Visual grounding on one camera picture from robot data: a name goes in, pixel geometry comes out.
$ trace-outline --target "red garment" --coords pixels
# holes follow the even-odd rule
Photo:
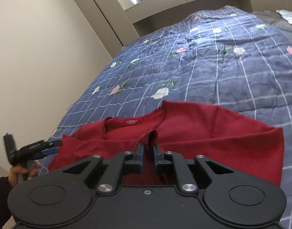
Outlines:
[[[121,151],[135,151],[138,143],[148,150],[158,143],[162,151],[178,152],[187,159],[202,154],[276,185],[281,182],[283,130],[214,105],[163,101],[142,117],[83,125],[72,136],[64,135],[62,143],[49,171],[94,154],[110,159]],[[146,156],[142,175],[127,176],[126,184],[160,183]]]

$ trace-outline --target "black sleeve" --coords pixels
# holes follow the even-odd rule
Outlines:
[[[10,219],[11,213],[8,209],[7,198],[12,187],[7,177],[0,178],[0,229]]]

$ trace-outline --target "electrical outlet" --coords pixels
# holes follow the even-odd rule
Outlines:
[[[67,111],[71,108],[73,104],[70,102],[69,105],[65,108]]]

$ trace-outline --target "bed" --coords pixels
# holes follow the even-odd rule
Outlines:
[[[292,229],[292,26],[275,12],[225,6],[139,38],[96,77],[50,140],[106,117],[145,115],[163,99],[216,104],[283,128],[281,225]],[[53,157],[40,160],[40,174]]]

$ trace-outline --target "person's arm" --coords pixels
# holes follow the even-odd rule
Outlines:
[[[7,198],[13,187],[17,185],[18,182],[18,174],[27,173],[27,169],[22,166],[14,166],[9,171],[8,177],[0,178],[0,229],[5,225],[5,223],[10,219],[11,213],[8,208]],[[34,169],[30,176],[30,178],[36,177],[38,175],[38,171]]]

